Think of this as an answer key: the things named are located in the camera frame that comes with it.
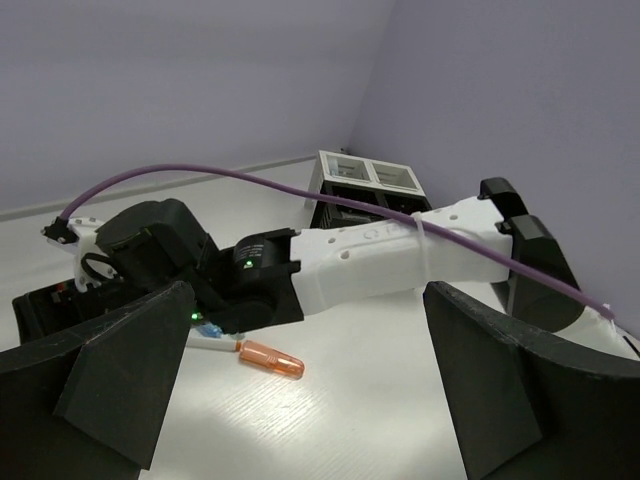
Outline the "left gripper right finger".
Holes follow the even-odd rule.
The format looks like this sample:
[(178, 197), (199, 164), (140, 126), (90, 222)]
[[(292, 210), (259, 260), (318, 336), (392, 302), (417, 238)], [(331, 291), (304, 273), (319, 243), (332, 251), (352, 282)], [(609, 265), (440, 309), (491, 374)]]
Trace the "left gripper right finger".
[(636, 479), (639, 363), (441, 281), (423, 303), (469, 479)]

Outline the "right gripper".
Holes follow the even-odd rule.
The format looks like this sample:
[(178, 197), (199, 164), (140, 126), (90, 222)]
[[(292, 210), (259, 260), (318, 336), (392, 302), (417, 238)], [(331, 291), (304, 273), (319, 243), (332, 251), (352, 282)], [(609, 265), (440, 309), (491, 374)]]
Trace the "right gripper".
[(116, 310), (130, 302), (130, 289), (120, 283), (89, 287), (86, 292), (66, 280), (12, 300), (20, 344), (39, 340)]

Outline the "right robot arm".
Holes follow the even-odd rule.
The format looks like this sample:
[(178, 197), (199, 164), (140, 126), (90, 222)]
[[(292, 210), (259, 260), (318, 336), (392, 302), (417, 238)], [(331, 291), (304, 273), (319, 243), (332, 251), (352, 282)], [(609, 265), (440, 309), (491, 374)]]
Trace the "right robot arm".
[(585, 296), (555, 238), (504, 179), (436, 211), (367, 205), (369, 223), (258, 233), (222, 249), (181, 201), (145, 201), (110, 220), (66, 208), (43, 230), (71, 251), (71, 279), (17, 297), (22, 342), (62, 331), (176, 281), (192, 320), (235, 334), (432, 281), (490, 283), (514, 318), (627, 359), (638, 352), (610, 309)]

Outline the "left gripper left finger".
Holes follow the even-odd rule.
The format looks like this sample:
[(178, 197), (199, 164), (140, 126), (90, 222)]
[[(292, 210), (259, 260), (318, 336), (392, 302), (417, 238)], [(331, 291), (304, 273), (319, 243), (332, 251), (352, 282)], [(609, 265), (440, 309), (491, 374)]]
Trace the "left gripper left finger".
[(195, 296), (175, 282), (1, 354), (4, 479), (136, 479), (150, 468)]

